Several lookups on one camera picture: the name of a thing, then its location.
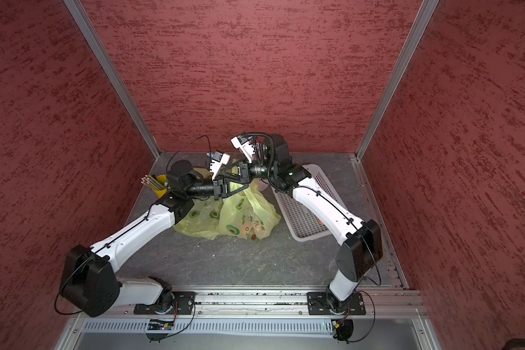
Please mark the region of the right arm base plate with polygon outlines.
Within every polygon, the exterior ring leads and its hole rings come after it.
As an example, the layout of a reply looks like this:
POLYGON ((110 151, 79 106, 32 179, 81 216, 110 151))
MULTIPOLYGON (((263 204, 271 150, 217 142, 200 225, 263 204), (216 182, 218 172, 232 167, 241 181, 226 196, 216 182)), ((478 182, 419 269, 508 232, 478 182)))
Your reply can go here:
POLYGON ((327 292, 311 292, 306 297, 310 315, 366 315, 363 296, 359 292, 353 292, 346 300, 338 300, 334 294, 327 292))

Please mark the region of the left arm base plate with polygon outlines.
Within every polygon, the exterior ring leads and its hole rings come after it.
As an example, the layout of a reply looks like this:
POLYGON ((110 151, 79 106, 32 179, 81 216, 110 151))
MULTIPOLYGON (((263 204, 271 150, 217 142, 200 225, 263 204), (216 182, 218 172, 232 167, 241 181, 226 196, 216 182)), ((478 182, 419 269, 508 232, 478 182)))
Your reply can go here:
POLYGON ((136 315, 171 316, 191 315, 195 305, 194 292, 163 292, 159 299, 151 304, 137 304, 136 315))

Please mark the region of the aluminium front rail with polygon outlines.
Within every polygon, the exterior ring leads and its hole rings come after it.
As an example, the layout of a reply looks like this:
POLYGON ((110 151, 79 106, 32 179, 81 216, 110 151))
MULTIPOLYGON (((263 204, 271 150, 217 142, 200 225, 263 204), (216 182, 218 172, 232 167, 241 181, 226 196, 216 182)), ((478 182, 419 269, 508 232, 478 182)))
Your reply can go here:
MULTIPOLYGON (((153 306, 123 304, 103 318, 319 318, 341 319, 329 311, 324 287, 175 287, 176 309, 161 314, 153 306)), ((401 288, 360 287, 353 294, 348 317, 352 319, 429 319, 419 291, 401 288)))

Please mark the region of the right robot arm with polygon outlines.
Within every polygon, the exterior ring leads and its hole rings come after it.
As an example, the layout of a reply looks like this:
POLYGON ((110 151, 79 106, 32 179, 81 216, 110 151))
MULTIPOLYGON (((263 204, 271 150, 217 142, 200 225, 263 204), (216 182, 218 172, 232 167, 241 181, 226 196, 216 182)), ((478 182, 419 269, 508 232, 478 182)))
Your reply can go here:
POLYGON ((340 246, 335 258, 338 271, 325 290, 326 306, 334 314, 347 314, 353 292, 382 259, 379 225, 361 220, 326 193, 305 167, 293 162, 282 136, 249 132, 230 142, 246 160, 233 164, 235 174, 229 165, 222 166, 213 172, 213 180, 222 181, 223 190, 228 190, 231 183, 244 189, 253 179, 264 179, 320 220, 340 246))

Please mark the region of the green plastic bag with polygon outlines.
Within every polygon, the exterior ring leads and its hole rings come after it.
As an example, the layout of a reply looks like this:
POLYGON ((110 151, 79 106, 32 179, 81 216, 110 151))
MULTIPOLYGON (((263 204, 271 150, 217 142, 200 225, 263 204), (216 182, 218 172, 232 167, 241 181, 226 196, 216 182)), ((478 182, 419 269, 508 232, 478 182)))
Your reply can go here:
POLYGON ((260 191, 259 179, 243 191, 223 199, 218 235, 259 242, 271 235, 281 216, 260 191))
POLYGON ((201 197, 193 200, 194 206, 186 217, 174 226, 176 232, 185 236, 214 240, 225 233, 220 227, 223 200, 201 197))

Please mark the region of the left aluminium corner post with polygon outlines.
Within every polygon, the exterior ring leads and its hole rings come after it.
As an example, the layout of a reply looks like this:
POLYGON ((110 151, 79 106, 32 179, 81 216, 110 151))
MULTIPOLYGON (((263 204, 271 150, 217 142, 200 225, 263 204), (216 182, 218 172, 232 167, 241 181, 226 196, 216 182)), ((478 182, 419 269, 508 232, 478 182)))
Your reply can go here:
POLYGON ((115 67, 112 59, 110 58, 103 42, 101 41, 96 29, 94 29, 88 14, 86 13, 81 1, 77 0, 64 0, 64 4, 67 7, 71 17, 77 24, 83 34, 86 42, 90 46, 93 54, 97 61, 100 63, 104 73, 110 81, 112 87, 115 89, 119 99, 123 103, 126 111, 130 115, 134 125, 140 133, 143 140, 146 142, 147 147, 153 154, 155 159, 158 159, 161 154, 161 149, 155 140, 152 132, 147 126, 137 104, 134 102, 130 91, 127 89, 121 75, 115 67))

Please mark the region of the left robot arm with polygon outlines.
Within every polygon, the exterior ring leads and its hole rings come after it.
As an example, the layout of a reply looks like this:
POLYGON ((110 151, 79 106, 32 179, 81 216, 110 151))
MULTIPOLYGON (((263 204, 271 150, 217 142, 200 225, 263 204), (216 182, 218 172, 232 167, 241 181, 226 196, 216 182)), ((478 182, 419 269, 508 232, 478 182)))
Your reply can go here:
POLYGON ((187 160, 180 160, 166 172, 169 188, 138 219, 117 233, 90 247, 77 245, 66 257, 58 297, 68 300, 79 312, 100 316, 120 305, 143 305, 156 314, 176 312, 172 287, 156 277, 122 280, 116 277, 121 266, 158 234, 183 220, 196 198, 227 198, 249 187, 258 177, 254 166, 237 162, 217 168, 211 165, 209 179, 187 160))

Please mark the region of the aluminium corner post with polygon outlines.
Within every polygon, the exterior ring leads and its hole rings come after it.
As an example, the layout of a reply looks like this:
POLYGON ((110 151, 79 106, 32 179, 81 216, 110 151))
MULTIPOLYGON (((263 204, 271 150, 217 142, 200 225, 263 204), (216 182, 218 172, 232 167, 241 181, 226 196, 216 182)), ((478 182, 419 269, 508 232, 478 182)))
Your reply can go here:
POLYGON ((355 153, 357 162, 361 163, 363 161, 373 136, 382 121, 382 118, 392 100, 392 97, 394 96, 405 74, 405 71, 408 68, 408 64, 411 62, 411 58, 413 57, 438 4, 438 0, 424 0, 421 3, 416 18, 411 26, 410 31, 408 32, 408 36, 406 37, 400 54, 398 55, 398 59, 396 60, 392 73, 389 76, 386 87, 379 99, 376 111, 373 113, 363 139, 355 153))
POLYGON ((155 140, 152 132, 147 126, 137 104, 134 102, 130 91, 127 89, 121 75, 115 67, 112 59, 110 58, 103 42, 101 41, 96 29, 94 29, 88 14, 86 13, 81 1, 77 0, 64 0, 64 4, 67 7, 71 17, 77 24, 83 34, 86 42, 90 46, 93 54, 97 61, 100 63, 104 73, 110 81, 112 87, 115 89, 119 99, 123 103, 126 111, 130 115, 134 125, 140 133, 143 140, 146 142, 147 147, 153 154, 155 159, 158 159, 161 154, 161 149, 155 140))

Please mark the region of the right aluminium corner post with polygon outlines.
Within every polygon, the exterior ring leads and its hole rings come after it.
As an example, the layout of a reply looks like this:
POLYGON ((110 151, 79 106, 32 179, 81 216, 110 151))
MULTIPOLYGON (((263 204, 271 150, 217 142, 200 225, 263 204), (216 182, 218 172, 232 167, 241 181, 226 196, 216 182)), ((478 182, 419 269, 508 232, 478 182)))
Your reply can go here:
POLYGON ((411 62, 411 58, 413 57, 438 4, 438 0, 424 0, 421 3, 416 18, 411 26, 410 31, 408 32, 408 36, 406 37, 400 54, 398 55, 398 59, 396 60, 392 73, 389 76, 386 87, 379 99, 376 111, 373 113, 363 139, 355 153, 357 162, 361 163, 363 161, 373 136, 382 121, 382 118, 392 100, 392 97, 394 96, 405 74, 405 71, 408 68, 408 64, 411 62))

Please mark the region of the white plastic basket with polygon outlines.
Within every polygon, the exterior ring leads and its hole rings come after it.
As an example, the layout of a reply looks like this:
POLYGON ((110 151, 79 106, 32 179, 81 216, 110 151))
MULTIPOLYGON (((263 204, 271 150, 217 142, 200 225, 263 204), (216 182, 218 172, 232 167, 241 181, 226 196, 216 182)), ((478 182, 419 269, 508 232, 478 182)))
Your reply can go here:
MULTIPOLYGON (((326 176, 322 168, 316 164, 305 164, 303 167, 308 170, 317 184, 334 199, 340 206, 346 208, 340 195, 326 176)), ((291 198, 285 193, 274 192, 277 204, 284 217, 284 221, 289 228, 290 234, 298 242, 312 241, 331 235, 327 227, 303 204, 291 198)))

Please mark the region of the yellow pencil cup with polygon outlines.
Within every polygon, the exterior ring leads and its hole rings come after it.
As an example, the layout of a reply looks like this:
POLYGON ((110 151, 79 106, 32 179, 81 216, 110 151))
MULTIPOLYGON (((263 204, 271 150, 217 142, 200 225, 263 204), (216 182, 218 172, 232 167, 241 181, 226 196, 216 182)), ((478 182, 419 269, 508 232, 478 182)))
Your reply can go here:
POLYGON ((147 188, 150 188, 158 198, 162 198, 170 189, 165 176, 154 176, 153 174, 148 174, 141 178, 141 183, 147 188))

